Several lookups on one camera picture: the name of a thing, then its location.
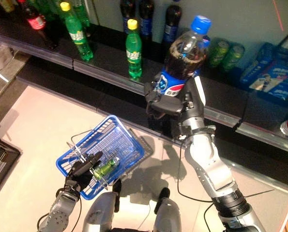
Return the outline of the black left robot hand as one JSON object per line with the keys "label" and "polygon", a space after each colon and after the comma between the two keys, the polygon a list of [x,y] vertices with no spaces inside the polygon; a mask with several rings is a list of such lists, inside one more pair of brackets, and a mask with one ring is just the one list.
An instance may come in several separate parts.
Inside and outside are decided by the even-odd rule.
{"label": "black left robot hand", "polygon": [[84,162],[77,161],[65,179],[64,189],[73,192],[81,192],[84,188],[86,188],[93,176],[90,170],[100,163],[100,158],[102,155],[103,152],[99,151],[96,154],[86,158]]}

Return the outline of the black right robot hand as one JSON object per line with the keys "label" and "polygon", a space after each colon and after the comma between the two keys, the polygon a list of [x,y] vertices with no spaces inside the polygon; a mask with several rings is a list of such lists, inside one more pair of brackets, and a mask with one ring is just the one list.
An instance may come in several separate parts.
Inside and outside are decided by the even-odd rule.
{"label": "black right robot hand", "polygon": [[185,84],[174,85],[172,90],[166,89],[165,94],[161,93],[159,85],[165,83],[165,76],[160,72],[154,76],[153,80],[144,84],[144,96],[146,99],[146,113],[155,119],[160,119],[164,115],[178,116],[183,109],[182,100],[179,94],[183,90]]}

